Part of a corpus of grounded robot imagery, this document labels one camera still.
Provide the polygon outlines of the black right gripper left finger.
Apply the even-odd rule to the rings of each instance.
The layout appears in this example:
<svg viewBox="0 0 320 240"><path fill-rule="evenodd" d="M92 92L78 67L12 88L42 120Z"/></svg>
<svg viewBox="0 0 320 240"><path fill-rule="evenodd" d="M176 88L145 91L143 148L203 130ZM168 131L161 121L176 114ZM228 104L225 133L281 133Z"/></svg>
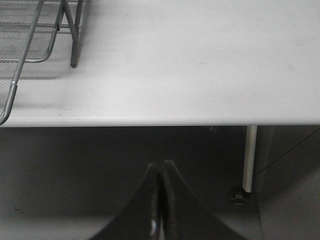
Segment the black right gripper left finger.
<svg viewBox="0 0 320 240"><path fill-rule="evenodd" d="M156 163L147 166L143 181L124 209L93 240L158 240L160 178Z"/></svg>

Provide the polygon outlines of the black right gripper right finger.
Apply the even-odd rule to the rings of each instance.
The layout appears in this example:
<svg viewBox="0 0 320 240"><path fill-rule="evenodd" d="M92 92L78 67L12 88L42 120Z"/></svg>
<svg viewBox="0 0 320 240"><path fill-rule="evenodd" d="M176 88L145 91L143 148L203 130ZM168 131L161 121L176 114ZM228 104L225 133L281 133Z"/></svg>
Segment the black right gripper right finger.
<svg viewBox="0 0 320 240"><path fill-rule="evenodd" d="M162 219L166 240L243 240L236 231L208 212L186 185L172 160L165 160L162 177Z"/></svg>

